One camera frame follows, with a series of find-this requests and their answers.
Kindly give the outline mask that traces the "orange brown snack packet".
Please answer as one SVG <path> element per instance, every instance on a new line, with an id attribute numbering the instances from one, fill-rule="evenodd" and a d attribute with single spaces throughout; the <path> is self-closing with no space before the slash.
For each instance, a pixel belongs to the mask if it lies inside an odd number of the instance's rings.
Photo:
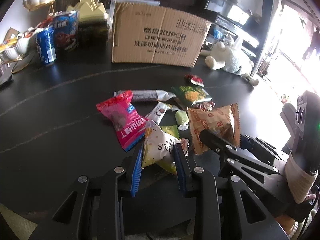
<path id="1" fill-rule="evenodd" d="M 240 117 L 236 103 L 211 111 L 189 108 L 187 113 L 196 155 L 208 150 L 208 147 L 200 141 L 200 132 L 205 129 L 209 129 L 236 147 L 240 146 Z"/>

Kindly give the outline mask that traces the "white yellow snack bag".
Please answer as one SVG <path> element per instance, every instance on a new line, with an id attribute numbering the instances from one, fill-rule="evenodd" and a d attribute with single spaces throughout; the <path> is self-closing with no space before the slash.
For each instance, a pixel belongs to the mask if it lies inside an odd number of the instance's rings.
<path id="1" fill-rule="evenodd" d="M 174 146 L 181 144 L 184 155 L 188 156 L 189 140 L 177 139 L 164 132 L 153 120 L 146 122 L 142 168 L 157 164 L 165 171 L 177 174 L 172 151 Z"/>

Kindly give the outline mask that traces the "pink red snack packet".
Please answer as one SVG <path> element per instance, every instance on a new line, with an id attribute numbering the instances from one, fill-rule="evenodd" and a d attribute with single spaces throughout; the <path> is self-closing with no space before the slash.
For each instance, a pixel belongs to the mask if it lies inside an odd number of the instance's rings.
<path id="1" fill-rule="evenodd" d="M 132 91 L 126 90 L 96 104 L 97 110 L 112 122 L 118 141 L 126 152 L 142 139 L 147 122 L 147 118 L 137 113 L 132 98 Z"/>

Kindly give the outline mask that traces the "green cracker packet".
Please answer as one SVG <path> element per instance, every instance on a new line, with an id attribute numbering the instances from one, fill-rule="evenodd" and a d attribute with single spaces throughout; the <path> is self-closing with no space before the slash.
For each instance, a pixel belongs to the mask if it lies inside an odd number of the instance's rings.
<path id="1" fill-rule="evenodd" d="M 186 110 L 197 103 L 209 102 L 212 97 L 208 92 L 200 86 L 178 86 L 171 87 L 171 91 L 175 94 L 175 102 Z"/>

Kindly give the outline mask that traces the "grey white snack bar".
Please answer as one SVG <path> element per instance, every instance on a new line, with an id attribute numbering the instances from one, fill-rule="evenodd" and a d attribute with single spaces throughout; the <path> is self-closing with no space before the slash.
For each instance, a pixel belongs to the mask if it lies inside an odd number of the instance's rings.
<path id="1" fill-rule="evenodd" d="M 117 97 L 121 94 L 132 95 L 131 101 L 134 102 L 147 102 L 147 101 L 163 101 L 166 102 L 176 95 L 172 92 L 167 92 L 165 90 L 119 90 L 114 92 L 113 96 Z"/>

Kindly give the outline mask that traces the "small yellow-green snack packet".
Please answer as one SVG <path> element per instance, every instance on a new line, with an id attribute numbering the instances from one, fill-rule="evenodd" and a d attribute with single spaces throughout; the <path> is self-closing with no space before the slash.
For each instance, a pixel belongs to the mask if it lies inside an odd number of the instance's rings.
<path id="1" fill-rule="evenodd" d="M 178 128 L 176 125 L 161 126 L 160 128 L 162 129 L 163 132 L 168 133 L 177 139 L 180 139 L 180 135 L 179 135 Z"/>

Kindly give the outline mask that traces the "pale green wrapped candy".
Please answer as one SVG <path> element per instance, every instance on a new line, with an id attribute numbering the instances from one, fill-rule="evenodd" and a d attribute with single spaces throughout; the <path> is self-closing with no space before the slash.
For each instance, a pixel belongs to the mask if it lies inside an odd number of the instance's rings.
<path id="1" fill-rule="evenodd" d="M 175 112 L 178 130 L 186 131 L 189 128 L 189 118 L 186 111 L 179 109 L 177 106 L 172 106 L 171 110 Z"/>

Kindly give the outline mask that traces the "white coffee sachet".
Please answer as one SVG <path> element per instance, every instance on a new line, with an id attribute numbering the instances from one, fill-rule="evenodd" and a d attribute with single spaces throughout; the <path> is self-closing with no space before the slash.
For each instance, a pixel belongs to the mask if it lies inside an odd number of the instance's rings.
<path id="1" fill-rule="evenodd" d="M 163 102 L 157 103 L 154 109 L 145 117 L 148 120 L 153 120 L 156 124 L 160 124 L 167 110 L 171 109 L 172 105 Z"/>

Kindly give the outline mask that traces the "small red candy packet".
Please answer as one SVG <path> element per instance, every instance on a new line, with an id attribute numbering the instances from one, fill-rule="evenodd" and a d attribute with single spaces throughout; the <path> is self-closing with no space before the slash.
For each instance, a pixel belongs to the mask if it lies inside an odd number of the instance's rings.
<path id="1" fill-rule="evenodd" d="M 197 75 L 186 74 L 184 78 L 191 85 L 204 87 L 203 80 Z"/>

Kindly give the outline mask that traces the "white plush sheep toy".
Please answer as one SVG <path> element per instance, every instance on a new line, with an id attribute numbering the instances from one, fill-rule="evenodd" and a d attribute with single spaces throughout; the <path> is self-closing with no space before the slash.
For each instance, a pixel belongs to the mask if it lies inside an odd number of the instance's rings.
<path id="1" fill-rule="evenodd" d="M 225 72 L 241 76 L 250 85 L 257 86 L 259 80 L 251 77 L 254 62 L 235 45 L 225 45 L 219 41 L 212 46 L 211 51 L 201 50 L 201 56 L 205 56 L 205 64 L 211 70 L 222 69 Z"/>

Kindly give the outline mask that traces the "brown cardboard box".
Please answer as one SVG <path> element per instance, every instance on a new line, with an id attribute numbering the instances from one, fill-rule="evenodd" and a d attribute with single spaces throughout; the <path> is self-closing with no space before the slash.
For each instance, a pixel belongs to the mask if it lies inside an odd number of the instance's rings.
<path id="1" fill-rule="evenodd" d="M 117 2 L 112 27 L 113 63 L 195 66 L 211 22 L 180 10 Z"/>

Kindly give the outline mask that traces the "blue soda can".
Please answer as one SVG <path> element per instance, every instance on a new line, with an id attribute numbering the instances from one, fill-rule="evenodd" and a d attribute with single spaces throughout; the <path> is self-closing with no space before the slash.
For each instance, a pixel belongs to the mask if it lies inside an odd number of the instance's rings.
<path id="1" fill-rule="evenodd" d="M 54 28 L 48 26 L 36 36 L 37 52 L 42 65 L 49 66 L 56 61 Z"/>

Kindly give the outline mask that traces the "blue milk carton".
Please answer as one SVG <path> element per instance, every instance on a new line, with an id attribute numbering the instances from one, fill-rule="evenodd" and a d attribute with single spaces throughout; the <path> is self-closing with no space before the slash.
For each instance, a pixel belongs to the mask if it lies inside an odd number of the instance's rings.
<path id="1" fill-rule="evenodd" d="M 59 12 L 53 17 L 55 45 L 59 51 L 78 46 L 79 11 Z"/>

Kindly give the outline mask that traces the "yellow mountain-shaped box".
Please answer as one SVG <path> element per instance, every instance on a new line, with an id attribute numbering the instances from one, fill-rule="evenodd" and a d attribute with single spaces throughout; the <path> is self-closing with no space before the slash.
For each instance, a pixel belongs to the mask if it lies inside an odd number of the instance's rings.
<path id="1" fill-rule="evenodd" d="M 79 22 L 98 22 L 108 20 L 108 13 L 103 3 L 96 3 L 94 0 L 80 0 L 74 7 L 68 5 L 67 12 L 77 10 Z"/>

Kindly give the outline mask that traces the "white shell fruit stand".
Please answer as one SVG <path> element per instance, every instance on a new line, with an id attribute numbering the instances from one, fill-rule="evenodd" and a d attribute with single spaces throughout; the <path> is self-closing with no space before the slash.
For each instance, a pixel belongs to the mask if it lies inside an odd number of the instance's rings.
<path id="1" fill-rule="evenodd" d="M 36 49 L 36 34 L 52 22 L 56 0 L 14 0 L 1 20 L 1 66 Z"/>

